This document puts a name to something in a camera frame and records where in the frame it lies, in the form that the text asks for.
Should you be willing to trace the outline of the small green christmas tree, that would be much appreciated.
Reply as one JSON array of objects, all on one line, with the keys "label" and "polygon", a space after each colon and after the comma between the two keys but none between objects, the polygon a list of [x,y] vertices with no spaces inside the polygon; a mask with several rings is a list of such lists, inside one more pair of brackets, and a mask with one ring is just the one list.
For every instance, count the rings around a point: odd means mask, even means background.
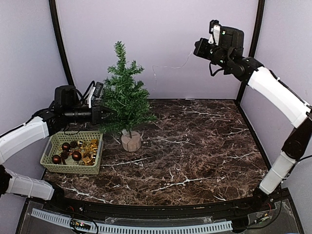
[{"label": "small green christmas tree", "polygon": [[116,111],[116,115],[102,124],[100,131],[117,134],[125,130],[131,135],[135,127],[155,121],[156,116],[151,111],[148,100],[150,93],[144,88],[144,82],[135,80],[135,76],[144,71],[143,66],[135,60],[127,61],[126,47],[122,41],[114,44],[114,51],[118,60],[107,69],[111,76],[104,81],[101,104]]}]

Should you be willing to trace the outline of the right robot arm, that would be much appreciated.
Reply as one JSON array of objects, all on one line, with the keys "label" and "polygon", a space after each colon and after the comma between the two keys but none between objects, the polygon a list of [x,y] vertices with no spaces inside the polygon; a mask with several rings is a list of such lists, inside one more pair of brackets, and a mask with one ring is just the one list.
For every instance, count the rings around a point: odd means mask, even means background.
[{"label": "right robot arm", "polygon": [[265,97],[293,127],[279,156],[249,200],[249,208],[258,212],[267,205],[269,196],[303,157],[312,137],[312,107],[272,70],[252,57],[243,56],[242,30],[222,26],[218,20],[212,20],[209,33],[209,39],[201,38],[195,42],[194,55],[209,60],[210,66],[220,67],[216,71],[211,70],[210,75],[213,77],[222,71],[224,75],[234,76]]}]

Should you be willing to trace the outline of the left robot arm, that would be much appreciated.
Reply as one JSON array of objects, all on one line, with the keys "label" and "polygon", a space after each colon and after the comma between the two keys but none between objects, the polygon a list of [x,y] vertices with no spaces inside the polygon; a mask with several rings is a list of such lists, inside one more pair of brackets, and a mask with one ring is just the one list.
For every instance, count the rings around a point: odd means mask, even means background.
[{"label": "left robot arm", "polygon": [[73,85],[63,85],[55,89],[54,100],[48,108],[38,110],[31,118],[18,127],[0,136],[0,193],[49,200],[57,212],[69,208],[69,202],[51,183],[20,175],[4,167],[16,153],[35,142],[46,139],[65,129],[70,123],[102,124],[117,113],[108,107],[94,105],[100,96],[103,83],[91,82],[82,94]]}]

